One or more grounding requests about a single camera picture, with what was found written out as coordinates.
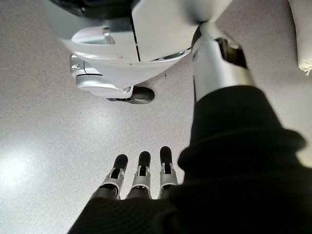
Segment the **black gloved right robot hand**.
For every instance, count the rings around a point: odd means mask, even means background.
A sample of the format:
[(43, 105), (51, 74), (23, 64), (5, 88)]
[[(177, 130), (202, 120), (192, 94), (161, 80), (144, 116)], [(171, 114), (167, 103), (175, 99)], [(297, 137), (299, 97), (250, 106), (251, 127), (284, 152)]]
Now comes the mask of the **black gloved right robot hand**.
[(252, 82), (242, 49), (211, 22), (192, 41), (195, 106), (176, 181), (160, 149), (161, 186), (150, 197), (150, 153), (133, 186), (119, 192), (128, 158), (119, 155), (69, 230), (71, 234), (309, 234), (312, 171), (296, 154), (304, 138), (279, 122)]

